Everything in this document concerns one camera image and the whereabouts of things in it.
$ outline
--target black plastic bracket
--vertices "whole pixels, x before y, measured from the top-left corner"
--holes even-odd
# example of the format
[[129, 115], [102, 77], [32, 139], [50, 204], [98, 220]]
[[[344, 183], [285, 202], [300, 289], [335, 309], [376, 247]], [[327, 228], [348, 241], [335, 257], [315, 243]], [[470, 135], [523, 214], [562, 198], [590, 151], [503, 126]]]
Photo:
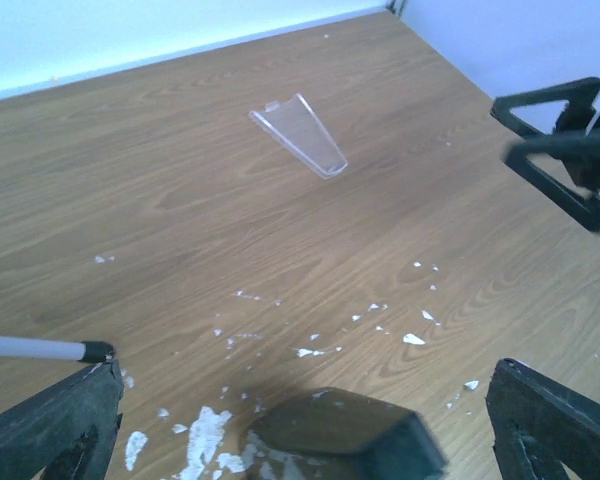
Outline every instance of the black plastic bracket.
[[[593, 102], [600, 92], [600, 79], [584, 78], [531, 92], [496, 98], [491, 115], [502, 125], [523, 137], [512, 145], [505, 163], [540, 190], [580, 225], [600, 232], [600, 115]], [[566, 100], [567, 106], [556, 121], [552, 134], [546, 135], [512, 113], [512, 109]], [[529, 158], [548, 154], [561, 161], [574, 184], [589, 190], [582, 196], [538, 168]]]
[[0, 414], [0, 480], [103, 480], [122, 415], [117, 360], [90, 365]]
[[487, 393], [504, 480], [600, 480], [600, 404], [511, 359]]

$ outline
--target white debris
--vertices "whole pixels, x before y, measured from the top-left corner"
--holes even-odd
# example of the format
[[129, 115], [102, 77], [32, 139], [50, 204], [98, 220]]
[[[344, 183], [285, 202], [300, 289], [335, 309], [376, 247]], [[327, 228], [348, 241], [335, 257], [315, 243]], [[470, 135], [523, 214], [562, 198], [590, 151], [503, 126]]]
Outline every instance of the white debris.
[[407, 333], [404, 337], [402, 337], [402, 341], [404, 343], [410, 343], [411, 345], [424, 345], [426, 343], [424, 340], [414, 335], [413, 333]]
[[235, 336], [239, 338], [262, 338], [262, 335], [258, 335], [257, 333], [238, 333]]
[[127, 440], [127, 446], [124, 449], [124, 465], [127, 470], [133, 470], [138, 454], [142, 451], [149, 439], [142, 432], [133, 432]]
[[478, 380], [471, 380], [470, 382], [467, 382], [464, 384], [464, 388], [466, 388], [467, 390], [475, 390], [476, 388], [478, 388], [478, 385], [480, 385], [480, 381]]
[[177, 435], [179, 433], [186, 432], [189, 429], [181, 423], [176, 423], [173, 427], [171, 427], [171, 430]]
[[113, 262], [116, 259], [116, 257], [111, 256], [111, 257], [103, 257], [101, 255], [96, 255], [93, 259], [94, 262], [96, 263], [105, 263], [105, 262]]
[[218, 462], [220, 468], [227, 468], [231, 473], [242, 473], [246, 470], [239, 455], [221, 453], [218, 455], [216, 462]]
[[180, 472], [180, 480], [197, 480], [211, 462], [224, 437], [224, 425], [232, 417], [231, 412], [216, 414], [210, 407], [202, 407], [198, 419], [189, 428], [187, 467]]
[[298, 356], [300, 358], [307, 356], [307, 355], [314, 355], [314, 356], [324, 355], [324, 352], [322, 350], [309, 350], [308, 348], [298, 349]]
[[247, 295], [244, 293], [244, 290], [238, 290], [236, 292], [236, 297], [246, 298], [248, 300], [262, 300], [262, 297], [259, 295]]
[[273, 468], [271, 468], [269, 462], [262, 462], [262, 465], [260, 466], [260, 478], [262, 480], [276, 480]]
[[[250, 432], [250, 435], [257, 438], [257, 435], [255, 435], [252, 432]], [[253, 463], [256, 459], [256, 455], [259, 457], [264, 456], [262, 452], [258, 451], [258, 447], [255, 444], [247, 443], [244, 447], [244, 451], [242, 452], [242, 463], [244, 465], [244, 468], [248, 470], [253, 466]]]
[[329, 390], [320, 390], [319, 392], [316, 392], [313, 395], [311, 395], [311, 398], [313, 398], [314, 400], [317, 400], [318, 398], [320, 398], [322, 395], [324, 395], [327, 392], [329, 392]]
[[433, 318], [433, 315], [431, 315], [429, 312], [427, 312], [426, 310], [422, 311], [422, 316], [426, 319], [429, 320], [431, 322], [434, 322], [436, 325], [440, 326], [440, 322], [436, 321], [435, 318]]
[[284, 459], [284, 469], [282, 470], [282, 480], [305, 480], [305, 476], [302, 474], [298, 465], [296, 465], [295, 459], [289, 455]]
[[91, 370], [89, 370], [89, 374], [92, 374], [93, 372], [95, 372], [97, 369], [99, 369], [102, 366], [102, 362], [100, 363], [96, 363], [93, 368]]

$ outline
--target wood grain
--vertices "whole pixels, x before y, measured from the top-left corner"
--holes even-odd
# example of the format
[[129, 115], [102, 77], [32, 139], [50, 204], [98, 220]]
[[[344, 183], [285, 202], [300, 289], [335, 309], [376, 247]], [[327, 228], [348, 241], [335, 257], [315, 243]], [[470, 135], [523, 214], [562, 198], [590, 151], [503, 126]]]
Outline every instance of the wood grain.
[[[247, 117], [296, 92], [349, 160], [333, 180]], [[117, 346], [135, 387], [110, 479], [180, 472], [171, 425], [204, 405], [233, 413], [231, 451], [257, 404], [323, 386], [420, 412], [449, 478], [498, 478], [497, 359], [600, 402], [600, 237], [501, 163], [489, 108], [389, 14], [0, 102], [0, 335]], [[0, 412], [77, 368], [0, 359]]]

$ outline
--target clear plastic piece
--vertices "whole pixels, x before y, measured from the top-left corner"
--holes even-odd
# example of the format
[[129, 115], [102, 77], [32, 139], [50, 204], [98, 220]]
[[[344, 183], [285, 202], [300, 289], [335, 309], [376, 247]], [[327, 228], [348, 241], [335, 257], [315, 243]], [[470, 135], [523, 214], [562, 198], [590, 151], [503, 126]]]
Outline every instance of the clear plastic piece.
[[322, 178], [346, 168], [347, 159], [299, 93], [285, 103], [268, 103], [264, 111], [252, 110], [249, 117]]

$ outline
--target black plastic part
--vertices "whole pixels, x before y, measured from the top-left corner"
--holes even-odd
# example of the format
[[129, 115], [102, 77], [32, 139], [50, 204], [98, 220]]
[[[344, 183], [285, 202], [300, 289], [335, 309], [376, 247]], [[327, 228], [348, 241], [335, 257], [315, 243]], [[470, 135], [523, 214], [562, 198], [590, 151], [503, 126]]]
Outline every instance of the black plastic part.
[[[591, 106], [600, 92], [600, 79], [597, 77], [588, 77], [574, 82], [563, 83], [549, 88], [533, 90], [530, 92], [517, 93], [506, 97], [498, 97], [493, 101], [491, 107], [491, 116], [498, 120], [502, 125], [521, 137], [534, 137], [544, 135], [540, 130], [532, 127], [527, 122], [515, 116], [511, 110], [517, 107], [527, 107], [541, 103], [556, 102], [566, 100], [568, 105], [561, 115], [563, 118], [578, 118], [578, 124], [583, 123], [586, 118], [589, 121], [593, 117], [595, 110]], [[563, 127], [568, 127], [566, 119], [563, 119]]]
[[[505, 163], [518, 175], [591, 232], [600, 232], [600, 115], [593, 101], [600, 92], [600, 79], [584, 78], [531, 92], [496, 98], [491, 115], [525, 140], [511, 146]], [[553, 134], [545, 135], [512, 113], [512, 109], [558, 100], [567, 106], [556, 121]], [[531, 154], [547, 154], [561, 161], [574, 184], [589, 190], [579, 195], [535, 166]]]
[[586, 137], [571, 132], [535, 137], [513, 145], [505, 157], [507, 166], [544, 193], [580, 225], [591, 232], [600, 232], [600, 173], [595, 180], [597, 192], [583, 197], [531, 162], [529, 155], [540, 153], [552, 157], [595, 156], [600, 172], [600, 130], [592, 131]]
[[487, 393], [504, 480], [600, 480], [600, 405], [511, 359]]
[[0, 414], [0, 480], [104, 479], [121, 422], [117, 361], [88, 366]]
[[353, 456], [353, 462], [364, 479], [437, 480], [447, 460], [414, 414]]
[[80, 359], [82, 363], [103, 363], [113, 360], [116, 349], [107, 342], [84, 341], [84, 356]]

